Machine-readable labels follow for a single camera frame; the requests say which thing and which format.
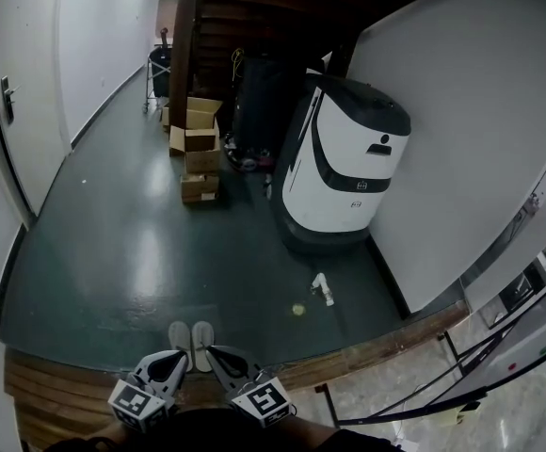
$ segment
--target shoe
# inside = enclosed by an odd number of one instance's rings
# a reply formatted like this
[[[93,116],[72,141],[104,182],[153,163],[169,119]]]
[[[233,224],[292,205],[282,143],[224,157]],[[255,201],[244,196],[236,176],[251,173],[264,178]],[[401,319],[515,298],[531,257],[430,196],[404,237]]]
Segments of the shoe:
[[[211,372],[213,367],[206,358],[206,348],[215,344],[215,329],[210,323],[199,321],[191,329],[191,341],[194,346],[196,368],[204,373]]]
[[[169,326],[169,341],[170,349],[181,350],[187,354],[189,364],[187,371],[189,372],[194,364],[191,358],[191,333],[189,327],[183,321],[175,321]]]

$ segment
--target slipper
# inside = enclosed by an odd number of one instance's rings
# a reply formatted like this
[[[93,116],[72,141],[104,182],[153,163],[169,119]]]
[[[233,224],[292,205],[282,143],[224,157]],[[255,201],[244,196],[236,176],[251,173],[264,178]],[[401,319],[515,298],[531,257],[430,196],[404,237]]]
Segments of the slipper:
[[[206,358],[206,347],[215,344],[215,329],[206,321],[199,321],[191,329],[191,341],[194,345],[194,354],[196,356],[196,368],[201,372],[212,371],[213,367]]]
[[[189,327],[183,321],[175,321],[169,326],[170,349],[181,350],[187,354],[189,363],[187,371],[190,371],[194,364],[191,360],[191,334]]]

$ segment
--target door handle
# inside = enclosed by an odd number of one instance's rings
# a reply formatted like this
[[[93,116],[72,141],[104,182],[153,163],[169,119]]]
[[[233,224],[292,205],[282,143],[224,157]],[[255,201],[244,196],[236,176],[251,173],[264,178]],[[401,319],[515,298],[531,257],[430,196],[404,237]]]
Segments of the door handle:
[[[5,77],[3,77],[1,79],[1,93],[3,94],[3,102],[6,105],[6,111],[7,111],[7,114],[8,114],[8,123],[9,124],[11,124],[13,122],[13,119],[14,119],[13,105],[12,105],[12,104],[14,104],[14,101],[11,100],[11,96],[19,88],[20,88],[20,86],[18,86],[15,89],[10,89],[9,88],[9,79],[8,79],[7,76],[5,76]]]

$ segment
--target baseboard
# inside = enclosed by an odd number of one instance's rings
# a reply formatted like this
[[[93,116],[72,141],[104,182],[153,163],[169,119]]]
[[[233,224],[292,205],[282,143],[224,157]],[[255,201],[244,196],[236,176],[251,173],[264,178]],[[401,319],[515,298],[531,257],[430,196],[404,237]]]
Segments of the baseboard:
[[[134,71],[122,84],[120,84],[117,88],[114,89],[114,91],[108,96],[107,99],[104,100],[104,102],[99,106],[99,108],[93,113],[93,115],[88,119],[88,121],[85,123],[85,125],[81,128],[80,131],[78,131],[78,134],[74,136],[74,139],[72,140],[72,150],[76,148],[78,143],[81,141],[81,139],[85,136],[88,129],[93,125],[93,123],[97,120],[98,117],[100,117],[100,114],[104,112],[104,109],[107,107],[108,104],[112,102],[112,99],[114,99],[118,93],[124,89],[124,87],[131,82],[138,73],[141,72],[142,69],[145,68],[145,64],[139,67],[136,71]]]
[[[377,244],[374,241],[373,237],[369,236],[365,240],[365,247],[369,251],[369,254],[374,260],[374,263],[376,263],[379,275],[384,281],[386,287],[388,288],[388,292],[390,293],[390,296],[394,301],[394,306],[396,306],[399,316],[404,320],[409,318],[411,316],[411,310],[409,308],[409,305],[405,301],[405,297],[403,297],[401,288],[396,282],[393,273],[390,271],[390,268],[388,267],[384,256],[382,256],[381,251],[377,247]]]
[[[13,267],[16,263],[16,258],[18,257],[18,253],[20,252],[20,248],[22,247],[22,243],[24,241],[25,236],[26,236],[26,228],[24,225],[22,225],[20,226],[20,229],[18,230],[18,233],[16,234],[15,239],[13,240],[13,244],[11,245],[11,250],[9,250],[8,260],[6,261],[6,265],[3,269],[3,274],[1,275],[0,325],[1,325],[1,314],[3,312],[3,305],[5,303],[6,293],[8,291],[9,278],[11,278],[11,272],[13,271]]]

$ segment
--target green floor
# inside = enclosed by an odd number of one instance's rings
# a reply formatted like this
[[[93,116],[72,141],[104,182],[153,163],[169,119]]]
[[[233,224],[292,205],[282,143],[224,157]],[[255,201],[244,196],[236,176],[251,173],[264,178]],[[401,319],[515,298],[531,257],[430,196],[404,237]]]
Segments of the green floor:
[[[144,73],[64,162],[8,285],[0,340],[57,362],[130,369],[174,320],[264,363],[311,357],[404,326],[364,247],[304,259],[280,242],[260,175],[221,172],[217,203],[181,204],[182,158],[141,112]],[[336,304],[310,293],[324,272]],[[416,318],[461,298],[448,291]],[[306,313],[296,316],[301,303]]]

